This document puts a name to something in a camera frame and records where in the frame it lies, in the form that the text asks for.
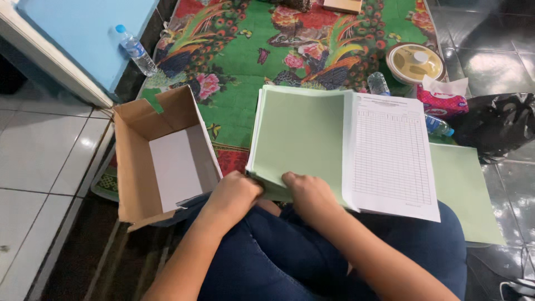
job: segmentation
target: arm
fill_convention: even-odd
[[[458,300],[417,263],[375,236],[336,201],[320,178],[282,176],[303,220],[329,240],[383,300]]]
[[[143,300],[197,300],[222,237],[261,193],[262,188],[237,171],[225,176]]]

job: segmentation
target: small box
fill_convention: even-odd
[[[467,100],[460,95],[429,92],[417,85],[416,98],[424,103],[424,112],[442,120],[468,113]]]
[[[114,108],[119,220],[129,232],[173,218],[222,178],[189,86],[156,101],[158,112],[146,99]]]
[[[360,0],[325,0],[323,8],[331,11],[347,12],[358,14],[361,11],[362,1]]]

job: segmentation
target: round container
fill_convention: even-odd
[[[398,43],[386,53],[386,64],[396,80],[405,85],[421,84],[424,75],[441,81],[444,61],[433,50],[415,43]]]

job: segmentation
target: white tile floor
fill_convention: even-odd
[[[67,91],[29,81],[0,95],[0,300],[25,299],[110,126]]]

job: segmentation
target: plastic bag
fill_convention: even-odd
[[[535,96],[509,93],[474,97],[469,112],[449,120],[453,139],[477,148],[481,163],[496,163],[535,140]]]

